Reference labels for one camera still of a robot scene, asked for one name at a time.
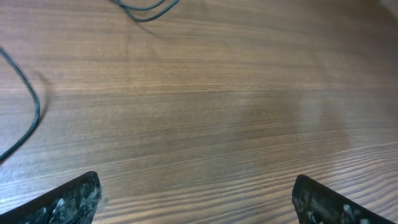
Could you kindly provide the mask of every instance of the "dark wood stain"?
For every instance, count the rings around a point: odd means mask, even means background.
[[[95,170],[95,223],[298,223],[305,174],[398,222],[398,21],[377,1],[184,0],[143,24],[106,0],[0,12],[45,113],[0,167],[0,213]],[[34,107],[3,60],[0,80],[5,151]]]

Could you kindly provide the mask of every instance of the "cable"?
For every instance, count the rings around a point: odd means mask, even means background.
[[[1,154],[0,156],[0,163],[4,162],[13,152],[15,152],[34,132],[35,128],[39,124],[40,119],[40,101],[39,97],[37,97],[35,90],[33,89],[32,85],[30,85],[28,79],[22,72],[22,70],[18,67],[17,63],[7,54],[7,52],[0,48],[1,55],[6,59],[8,64],[16,71],[19,78],[21,78],[22,82],[25,84],[26,88],[28,89],[29,93],[32,95],[34,104],[35,104],[35,118],[32,122],[30,128],[26,131],[26,133],[21,137],[13,146],[11,146],[6,152]]]
[[[171,4],[169,4],[165,9],[163,9],[162,11],[160,11],[158,14],[147,18],[147,19],[140,19],[140,18],[136,18],[132,13],[131,10],[136,10],[136,11],[147,11],[150,9],[153,9],[157,6],[159,6],[160,4],[162,4],[165,0],[160,0],[159,2],[157,2],[156,4],[149,6],[149,7],[136,7],[136,6],[131,6],[128,4],[125,4],[124,2],[122,2],[122,0],[110,0],[111,2],[119,5],[122,9],[124,9],[124,11],[127,13],[127,15],[134,21],[137,22],[149,22],[149,21],[153,21],[154,19],[159,18],[160,16],[162,16],[163,14],[165,14],[168,10],[170,10],[173,6],[176,5],[176,3],[179,2],[179,0],[174,0],[174,2],[172,2]]]

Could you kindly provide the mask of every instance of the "brown wooden tabletop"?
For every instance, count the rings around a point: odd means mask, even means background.
[[[43,107],[0,213],[95,170],[95,223],[298,223],[306,174],[398,222],[398,20],[377,1],[181,0],[137,24],[107,0],[2,0],[0,44]],[[33,117],[0,60],[0,152]]]

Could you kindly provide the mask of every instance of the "textured black surface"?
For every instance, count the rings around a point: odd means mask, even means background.
[[[297,177],[292,196],[300,224],[393,224],[305,175]]]
[[[100,198],[100,180],[91,171],[0,215],[0,223],[91,223]]]

